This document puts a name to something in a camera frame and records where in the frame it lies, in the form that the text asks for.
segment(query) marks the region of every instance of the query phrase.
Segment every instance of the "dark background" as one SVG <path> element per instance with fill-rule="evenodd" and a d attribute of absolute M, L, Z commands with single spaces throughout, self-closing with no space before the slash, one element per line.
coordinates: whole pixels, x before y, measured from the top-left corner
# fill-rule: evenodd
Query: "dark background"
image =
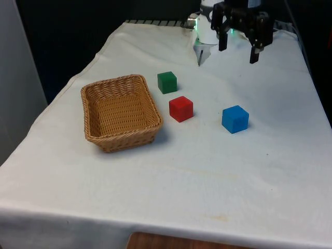
<path fill-rule="evenodd" d="M 126 19 L 183 20 L 200 0 L 17 0 L 43 89 L 50 103 L 84 69 Z M 284 0 L 262 0 L 277 20 L 291 22 Z M 332 1 L 288 0 L 307 51 L 316 89 L 332 124 Z"/>

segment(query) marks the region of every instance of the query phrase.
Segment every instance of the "green cube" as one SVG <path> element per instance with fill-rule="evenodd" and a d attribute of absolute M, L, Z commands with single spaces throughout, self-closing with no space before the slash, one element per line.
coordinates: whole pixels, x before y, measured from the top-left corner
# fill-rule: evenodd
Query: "green cube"
<path fill-rule="evenodd" d="M 177 79 L 172 72 L 158 74 L 158 87 L 162 94 L 177 91 Z"/>

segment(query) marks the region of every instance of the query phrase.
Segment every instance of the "wooden floor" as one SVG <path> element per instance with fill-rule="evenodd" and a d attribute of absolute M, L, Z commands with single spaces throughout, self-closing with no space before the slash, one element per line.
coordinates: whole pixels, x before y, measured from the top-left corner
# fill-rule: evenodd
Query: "wooden floor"
<path fill-rule="evenodd" d="M 199 240 L 181 239 L 150 233 L 133 233 L 127 249 L 248 249 L 233 245 L 224 245 Z"/>

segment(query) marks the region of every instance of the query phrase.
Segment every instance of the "toy block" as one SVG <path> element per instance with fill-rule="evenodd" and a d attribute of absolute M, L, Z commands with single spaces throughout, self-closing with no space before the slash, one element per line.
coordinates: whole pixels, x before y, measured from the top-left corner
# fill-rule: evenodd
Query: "toy block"
<path fill-rule="evenodd" d="M 232 134 L 246 130 L 248 120 L 249 113 L 238 105 L 223 110 L 222 125 Z"/>
<path fill-rule="evenodd" d="M 163 94 L 177 91 L 177 79 L 172 72 L 158 74 L 158 87 Z"/>
<path fill-rule="evenodd" d="M 182 122 L 193 116 L 193 103 L 184 96 L 170 101 L 170 115 L 176 121 Z"/>

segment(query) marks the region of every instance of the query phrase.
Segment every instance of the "white wall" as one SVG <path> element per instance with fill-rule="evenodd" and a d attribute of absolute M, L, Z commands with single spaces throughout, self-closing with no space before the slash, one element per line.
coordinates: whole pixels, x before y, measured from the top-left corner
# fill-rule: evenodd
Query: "white wall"
<path fill-rule="evenodd" d="M 0 0 L 0 165 L 46 105 L 16 4 Z"/>

